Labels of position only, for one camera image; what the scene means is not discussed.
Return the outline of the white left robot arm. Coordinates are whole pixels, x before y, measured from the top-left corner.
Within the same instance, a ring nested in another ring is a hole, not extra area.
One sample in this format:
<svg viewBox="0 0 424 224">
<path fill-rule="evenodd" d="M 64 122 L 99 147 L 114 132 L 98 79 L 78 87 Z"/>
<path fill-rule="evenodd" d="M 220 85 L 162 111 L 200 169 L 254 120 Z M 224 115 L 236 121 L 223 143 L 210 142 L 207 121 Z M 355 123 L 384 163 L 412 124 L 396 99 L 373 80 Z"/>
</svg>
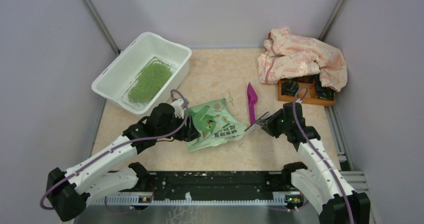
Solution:
<svg viewBox="0 0 424 224">
<path fill-rule="evenodd" d="M 40 206 L 45 209 L 44 200 L 47 199 L 59 219 L 67 222 L 79 216 L 92 202 L 110 194 L 150 191 L 153 179 L 139 162 L 117 172 L 111 169 L 154 146 L 159 139 L 189 142 L 199 136 L 195 113 L 183 100 L 161 103 L 99 153 L 65 171 L 60 168 L 50 171 Z"/>
</svg>

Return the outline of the green cat litter bag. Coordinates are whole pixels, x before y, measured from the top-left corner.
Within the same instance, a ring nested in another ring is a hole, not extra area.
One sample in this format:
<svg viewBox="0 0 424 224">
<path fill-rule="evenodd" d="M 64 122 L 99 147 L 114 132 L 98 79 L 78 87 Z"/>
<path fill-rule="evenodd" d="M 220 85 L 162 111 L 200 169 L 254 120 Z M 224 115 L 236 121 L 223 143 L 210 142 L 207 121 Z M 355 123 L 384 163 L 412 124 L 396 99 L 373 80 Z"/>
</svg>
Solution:
<svg viewBox="0 0 424 224">
<path fill-rule="evenodd" d="M 238 141 L 246 134 L 247 126 L 231 115 L 224 98 L 193 106 L 188 113 L 200 134 L 188 142 L 189 152 Z"/>
</svg>

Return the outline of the white plastic litter box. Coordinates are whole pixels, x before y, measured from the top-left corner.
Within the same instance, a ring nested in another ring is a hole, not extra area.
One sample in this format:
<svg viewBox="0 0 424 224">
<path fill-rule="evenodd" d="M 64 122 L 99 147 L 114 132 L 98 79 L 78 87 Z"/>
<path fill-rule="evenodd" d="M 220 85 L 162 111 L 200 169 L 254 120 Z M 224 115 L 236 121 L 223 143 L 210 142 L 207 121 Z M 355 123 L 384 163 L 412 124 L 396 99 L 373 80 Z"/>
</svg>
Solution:
<svg viewBox="0 0 424 224">
<path fill-rule="evenodd" d="M 171 90 L 177 89 L 190 69 L 192 50 L 171 42 L 152 32 L 140 34 L 92 83 L 92 90 L 135 116 L 149 115 L 159 103 L 169 99 Z M 158 57 L 173 68 L 173 75 L 153 100 L 146 105 L 131 104 L 128 91 L 135 84 L 143 67 Z"/>
</svg>

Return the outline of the purple plastic scoop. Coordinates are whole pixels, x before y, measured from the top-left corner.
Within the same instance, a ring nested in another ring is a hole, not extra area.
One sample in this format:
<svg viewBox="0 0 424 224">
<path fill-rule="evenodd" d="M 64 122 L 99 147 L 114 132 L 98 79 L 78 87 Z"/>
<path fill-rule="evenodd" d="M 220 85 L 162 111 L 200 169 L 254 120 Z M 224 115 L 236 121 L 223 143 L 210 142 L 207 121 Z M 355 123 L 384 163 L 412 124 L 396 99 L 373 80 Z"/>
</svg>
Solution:
<svg viewBox="0 0 424 224">
<path fill-rule="evenodd" d="M 252 84 L 249 82 L 246 89 L 246 95 L 247 95 L 247 111 L 248 111 L 248 117 L 250 124 L 254 124 L 256 121 L 256 115 L 255 115 L 255 105 L 258 101 L 258 96 L 252 86 Z"/>
</svg>

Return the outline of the black bag clip strip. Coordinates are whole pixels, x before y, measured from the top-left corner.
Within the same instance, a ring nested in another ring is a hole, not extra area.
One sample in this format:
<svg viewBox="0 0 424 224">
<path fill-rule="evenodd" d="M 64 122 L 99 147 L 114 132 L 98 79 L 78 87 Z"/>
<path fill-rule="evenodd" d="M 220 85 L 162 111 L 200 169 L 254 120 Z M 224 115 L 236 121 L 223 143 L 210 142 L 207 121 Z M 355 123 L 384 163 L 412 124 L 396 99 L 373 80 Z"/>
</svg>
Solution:
<svg viewBox="0 0 424 224">
<path fill-rule="evenodd" d="M 269 112 L 265 112 L 262 116 L 260 116 L 253 124 L 247 127 L 244 131 L 245 133 L 249 133 L 254 130 L 256 127 L 262 127 L 266 121 L 266 119 L 270 116 Z"/>
</svg>

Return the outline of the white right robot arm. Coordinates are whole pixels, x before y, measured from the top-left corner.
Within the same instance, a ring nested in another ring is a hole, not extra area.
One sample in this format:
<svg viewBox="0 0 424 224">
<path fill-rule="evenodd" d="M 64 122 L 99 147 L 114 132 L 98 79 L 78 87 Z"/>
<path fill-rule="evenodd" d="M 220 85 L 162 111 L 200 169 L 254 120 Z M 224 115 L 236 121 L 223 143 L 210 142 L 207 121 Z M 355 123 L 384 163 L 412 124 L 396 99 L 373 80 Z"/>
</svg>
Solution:
<svg viewBox="0 0 424 224">
<path fill-rule="evenodd" d="M 321 224 L 369 223 L 368 195 L 356 191 L 334 165 L 316 128 L 306 125 L 301 104 L 284 104 L 263 120 L 261 128 L 275 138 L 285 135 L 303 157 L 302 162 L 284 165 L 281 183 L 287 190 L 302 192 Z"/>
</svg>

